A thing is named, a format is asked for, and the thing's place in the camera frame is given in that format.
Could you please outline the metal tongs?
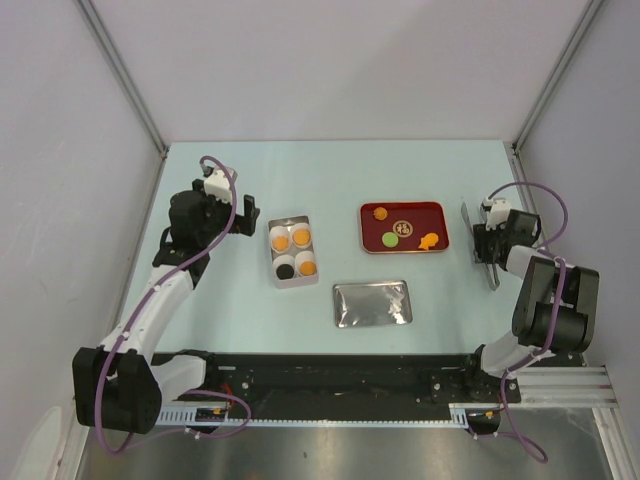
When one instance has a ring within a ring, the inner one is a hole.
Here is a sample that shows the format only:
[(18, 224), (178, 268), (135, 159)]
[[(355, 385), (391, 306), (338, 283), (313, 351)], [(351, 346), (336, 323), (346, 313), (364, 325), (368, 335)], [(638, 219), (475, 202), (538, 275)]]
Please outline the metal tongs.
[(471, 252), (473, 257), (473, 262), (475, 265), (483, 268), (485, 279), (491, 291), (496, 291), (500, 286), (500, 280), (497, 272), (497, 267), (495, 264), (486, 264), (483, 263), (475, 249), (475, 237), (473, 234), (473, 224), (471, 222), (471, 218), (469, 215), (469, 211), (465, 202), (462, 203), (460, 208), (460, 213), (466, 229), (468, 230), (471, 236)]

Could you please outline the orange flower cookie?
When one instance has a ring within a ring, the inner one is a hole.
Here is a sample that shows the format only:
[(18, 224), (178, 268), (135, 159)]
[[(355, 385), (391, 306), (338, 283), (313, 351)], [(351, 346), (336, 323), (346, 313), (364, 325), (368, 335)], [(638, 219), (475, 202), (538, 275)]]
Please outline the orange flower cookie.
[(290, 240), (286, 236), (277, 236), (272, 239), (271, 245), (276, 252), (286, 252), (290, 247)]

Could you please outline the orange round cookie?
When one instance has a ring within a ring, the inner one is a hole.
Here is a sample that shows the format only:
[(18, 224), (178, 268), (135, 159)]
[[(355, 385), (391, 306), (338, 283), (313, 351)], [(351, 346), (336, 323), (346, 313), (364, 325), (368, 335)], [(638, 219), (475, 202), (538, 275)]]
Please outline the orange round cookie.
[(310, 231), (308, 229), (298, 229), (292, 234), (292, 239), (297, 246), (304, 248), (311, 242)]
[(302, 276), (313, 276), (317, 273), (317, 266), (314, 261), (307, 260), (299, 264), (299, 273)]

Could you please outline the black round cookie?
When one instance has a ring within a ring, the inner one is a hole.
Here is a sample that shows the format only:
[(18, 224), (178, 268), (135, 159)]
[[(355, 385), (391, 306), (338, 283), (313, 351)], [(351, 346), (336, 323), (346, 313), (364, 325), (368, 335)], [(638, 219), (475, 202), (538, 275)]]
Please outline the black round cookie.
[(295, 268), (290, 264), (280, 264), (276, 267), (276, 276), (279, 280), (288, 280), (295, 277)]

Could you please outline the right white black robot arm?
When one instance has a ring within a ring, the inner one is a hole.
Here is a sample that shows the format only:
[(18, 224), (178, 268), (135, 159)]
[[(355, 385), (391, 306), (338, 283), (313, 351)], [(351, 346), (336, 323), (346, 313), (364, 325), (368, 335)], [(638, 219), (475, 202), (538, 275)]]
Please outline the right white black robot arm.
[(537, 248), (537, 215), (510, 209), (487, 214), (483, 223), (467, 226), (474, 262), (483, 267), (489, 288), (499, 288), (500, 272), (521, 280), (510, 331), (481, 346), (479, 366), (461, 376), (463, 393), (473, 401), (484, 401), (496, 391), (498, 377), (514, 377), (541, 359), (588, 348), (595, 329), (600, 275)]

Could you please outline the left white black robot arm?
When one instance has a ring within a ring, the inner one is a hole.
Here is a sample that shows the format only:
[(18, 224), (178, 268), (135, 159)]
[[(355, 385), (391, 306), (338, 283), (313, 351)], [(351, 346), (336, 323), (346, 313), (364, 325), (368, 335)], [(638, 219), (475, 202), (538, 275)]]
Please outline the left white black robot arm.
[(216, 168), (171, 197), (170, 224), (138, 304), (99, 346), (82, 347), (73, 358), (80, 424), (146, 434), (167, 402), (188, 391), (202, 400), (219, 392), (221, 376), (202, 357), (177, 354), (159, 366), (152, 359), (178, 307), (202, 279), (211, 249), (228, 234), (255, 233), (255, 200), (237, 199), (235, 180), (234, 170)]

